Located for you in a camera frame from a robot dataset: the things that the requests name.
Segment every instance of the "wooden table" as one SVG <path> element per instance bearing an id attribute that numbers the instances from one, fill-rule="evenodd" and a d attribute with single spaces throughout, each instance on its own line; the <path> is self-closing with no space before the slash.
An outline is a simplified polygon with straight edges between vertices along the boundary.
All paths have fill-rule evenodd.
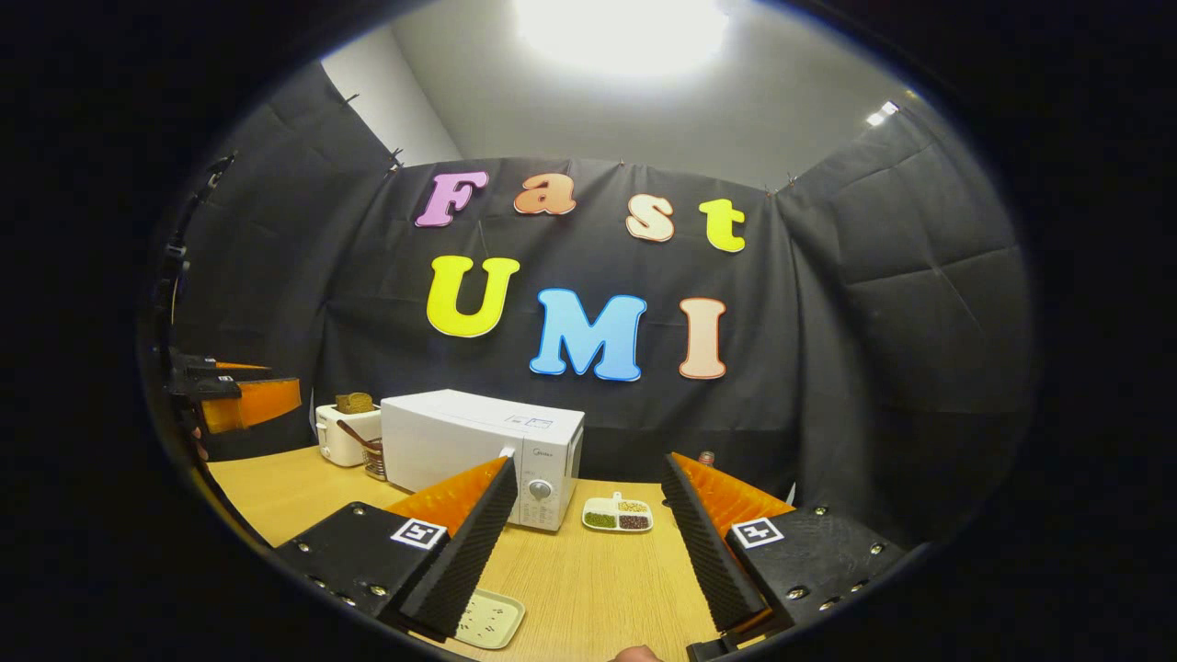
<path id="1" fill-rule="evenodd" d="M 352 501 L 387 507 L 407 492 L 344 469 L 318 446 L 251 459 L 210 463 L 234 507 L 273 545 L 308 529 Z M 601 532 L 580 523 L 591 497 L 619 491 L 653 509 L 643 534 Z M 500 650 L 457 640 L 445 648 L 474 660 L 612 660 L 646 644 L 666 662 L 686 660 L 686 646 L 719 636 L 657 483 L 579 481 L 556 534 L 508 524 L 478 585 L 519 600 L 526 615 Z"/>

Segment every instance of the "small tray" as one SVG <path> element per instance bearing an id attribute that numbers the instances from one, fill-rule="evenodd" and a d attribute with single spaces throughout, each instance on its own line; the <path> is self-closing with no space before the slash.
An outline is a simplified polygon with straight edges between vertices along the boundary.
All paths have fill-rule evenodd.
<path id="1" fill-rule="evenodd" d="M 524 611 L 523 603 L 513 597 L 474 589 L 453 638 L 478 648 L 503 648 L 519 629 Z"/>
<path id="2" fill-rule="evenodd" d="M 612 518 L 612 525 L 605 521 L 606 517 Z M 597 497 L 585 501 L 584 510 L 580 511 L 580 523 L 598 531 L 640 534 L 654 528 L 654 511 L 644 501 L 623 498 L 621 492 L 613 492 L 613 498 Z"/>

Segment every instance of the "ceiling light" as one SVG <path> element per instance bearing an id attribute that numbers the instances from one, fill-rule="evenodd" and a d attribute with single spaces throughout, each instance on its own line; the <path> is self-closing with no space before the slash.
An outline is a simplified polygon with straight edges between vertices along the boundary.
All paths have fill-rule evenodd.
<path id="1" fill-rule="evenodd" d="M 520 37 L 553 60 L 607 75 L 686 71 L 719 51 L 713 0 L 516 0 Z"/>

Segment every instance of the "peach letter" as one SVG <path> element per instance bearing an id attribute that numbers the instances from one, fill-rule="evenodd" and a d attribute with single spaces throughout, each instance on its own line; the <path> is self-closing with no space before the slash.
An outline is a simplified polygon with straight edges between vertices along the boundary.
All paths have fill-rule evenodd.
<path id="1" fill-rule="evenodd" d="M 670 206 L 666 198 L 638 193 L 630 198 L 630 216 L 625 218 L 625 227 L 638 239 L 666 241 L 674 236 L 674 224 L 667 218 L 672 213 L 674 207 Z"/>
<path id="2" fill-rule="evenodd" d="M 679 302 L 686 313 L 686 360 L 678 373 L 689 379 L 717 379 L 727 372 L 719 360 L 719 316 L 727 310 L 723 302 L 690 298 Z"/>
<path id="3" fill-rule="evenodd" d="M 572 211 L 577 201 L 572 199 L 572 178 L 548 172 L 524 180 L 523 193 L 516 196 L 519 213 L 550 213 L 560 216 Z"/>

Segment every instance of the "white microwave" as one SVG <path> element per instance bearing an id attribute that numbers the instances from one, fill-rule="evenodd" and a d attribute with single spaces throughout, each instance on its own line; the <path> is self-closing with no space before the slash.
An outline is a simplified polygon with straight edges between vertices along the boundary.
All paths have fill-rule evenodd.
<path id="1" fill-rule="evenodd" d="M 419 491 L 513 455 L 519 497 L 512 524 L 556 531 L 580 474 L 583 411 L 443 390 L 380 400 L 388 482 Z"/>

